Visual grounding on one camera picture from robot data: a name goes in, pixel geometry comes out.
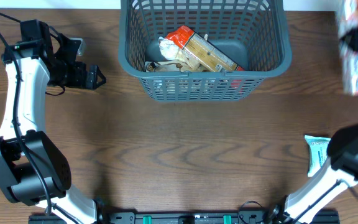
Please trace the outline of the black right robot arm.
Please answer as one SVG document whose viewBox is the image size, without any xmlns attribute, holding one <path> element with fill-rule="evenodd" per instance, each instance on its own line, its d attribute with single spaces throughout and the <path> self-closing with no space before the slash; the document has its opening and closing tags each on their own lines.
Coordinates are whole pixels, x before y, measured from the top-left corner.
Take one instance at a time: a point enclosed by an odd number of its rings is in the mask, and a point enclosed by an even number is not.
<svg viewBox="0 0 358 224">
<path fill-rule="evenodd" d="M 336 13 L 344 91 L 358 95 L 358 1 L 341 1 Z M 358 184 L 358 124 L 335 132 L 322 167 L 273 207 L 265 223 L 311 223 L 330 201 Z"/>
</svg>

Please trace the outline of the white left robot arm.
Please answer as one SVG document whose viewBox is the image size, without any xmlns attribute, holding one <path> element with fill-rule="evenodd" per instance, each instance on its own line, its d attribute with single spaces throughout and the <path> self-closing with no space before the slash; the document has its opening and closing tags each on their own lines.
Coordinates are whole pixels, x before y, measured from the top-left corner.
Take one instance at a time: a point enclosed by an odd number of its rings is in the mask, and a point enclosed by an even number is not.
<svg viewBox="0 0 358 224">
<path fill-rule="evenodd" d="M 47 88 L 95 90 L 106 83 L 97 65 L 76 60 L 80 38 L 69 38 L 38 20 L 20 23 L 21 41 L 2 55 L 8 77 L 0 127 L 0 189 L 8 201 L 43 208 L 67 223 L 107 223 L 97 201 L 71 182 L 66 157 L 45 132 Z"/>
</svg>

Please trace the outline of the multicolour tissue pack bundle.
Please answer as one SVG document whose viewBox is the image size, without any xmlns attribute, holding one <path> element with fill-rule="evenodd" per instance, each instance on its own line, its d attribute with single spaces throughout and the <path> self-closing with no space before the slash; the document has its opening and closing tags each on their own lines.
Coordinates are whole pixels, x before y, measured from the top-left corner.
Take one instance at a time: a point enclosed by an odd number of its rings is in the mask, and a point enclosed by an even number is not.
<svg viewBox="0 0 358 224">
<path fill-rule="evenodd" d="M 339 39 L 339 8 L 336 12 L 336 24 Z M 344 91 L 350 95 L 358 95 L 358 52 L 339 40 L 339 56 L 342 62 Z"/>
</svg>

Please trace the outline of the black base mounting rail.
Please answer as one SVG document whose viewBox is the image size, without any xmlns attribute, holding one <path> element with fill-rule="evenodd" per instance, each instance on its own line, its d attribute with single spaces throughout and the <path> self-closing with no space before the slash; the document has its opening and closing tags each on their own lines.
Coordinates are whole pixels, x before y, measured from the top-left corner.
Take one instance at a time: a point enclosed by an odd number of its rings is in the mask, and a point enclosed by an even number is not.
<svg viewBox="0 0 358 224">
<path fill-rule="evenodd" d="M 267 218 L 265 210 L 241 210 L 240 212 L 220 213 L 111 213 L 107 221 L 112 224 L 239 224 L 264 223 Z M 31 215 L 29 224 L 58 224 L 66 223 L 60 217 Z M 340 224 L 339 214 L 335 210 L 321 210 L 313 218 L 312 224 Z"/>
</svg>

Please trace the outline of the white wet wipes pack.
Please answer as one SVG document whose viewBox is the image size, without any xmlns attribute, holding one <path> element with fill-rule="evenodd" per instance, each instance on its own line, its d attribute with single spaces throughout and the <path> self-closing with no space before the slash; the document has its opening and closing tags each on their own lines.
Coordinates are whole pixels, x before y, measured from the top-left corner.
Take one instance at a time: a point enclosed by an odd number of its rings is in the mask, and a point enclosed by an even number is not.
<svg viewBox="0 0 358 224">
<path fill-rule="evenodd" d="M 330 138 L 305 135 L 305 141 L 310 150 L 308 177 L 314 176 L 325 163 L 330 140 Z"/>
</svg>

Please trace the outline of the brown white snack pouch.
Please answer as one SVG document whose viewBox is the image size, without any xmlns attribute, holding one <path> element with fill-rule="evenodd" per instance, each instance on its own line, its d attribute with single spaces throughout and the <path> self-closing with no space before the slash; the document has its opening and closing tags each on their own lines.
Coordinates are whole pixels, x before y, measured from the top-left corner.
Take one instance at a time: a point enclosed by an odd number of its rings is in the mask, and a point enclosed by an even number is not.
<svg viewBox="0 0 358 224">
<path fill-rule="evenodd" d="M 145 62 L 146 72 L 194 72 L 196 68 L 192 68 L 184 62 L 168 61 L 168 62 Z"/>
<path fill-rule="evenodd" d="M 208 72 L 208 69 L 179 48 L 172 40 L 164 37 L 158 38 L 161 55 L 167 60 L 167 65 L 173 65 L 179 72 Z"/>
</svg>

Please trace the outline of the orange yellow snack package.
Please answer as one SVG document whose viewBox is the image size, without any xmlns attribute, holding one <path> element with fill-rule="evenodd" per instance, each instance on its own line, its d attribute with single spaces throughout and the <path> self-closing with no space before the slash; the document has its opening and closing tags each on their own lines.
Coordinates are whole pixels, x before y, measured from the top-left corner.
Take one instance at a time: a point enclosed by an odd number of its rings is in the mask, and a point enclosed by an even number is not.
<svg viewBox="0 0 358 224">
<path fill-rule="evenodd" d="M 182 51 L 188 61 L 196 61 L 210 72 L 244 71 L 244 68 L 187 26 L 181 26 L 164 38 Z"/>
</svg>

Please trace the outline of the grey plastic mesh basket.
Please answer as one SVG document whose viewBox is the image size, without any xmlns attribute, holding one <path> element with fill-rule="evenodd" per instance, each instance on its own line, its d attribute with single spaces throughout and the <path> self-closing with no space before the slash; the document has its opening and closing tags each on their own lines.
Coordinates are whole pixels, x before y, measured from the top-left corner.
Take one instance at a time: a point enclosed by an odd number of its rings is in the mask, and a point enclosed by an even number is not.
<svg viewBox="0 0 358 224">
<path fill-rule="evenodd" d="M 235 61 L 235 72 L 148 72 L 158 40 L 187 26 Z M 292 52 L 282 0 L 122 0 L 119 62 L 157 101 L 235 101 L 283 74 Z"/>
</svg>

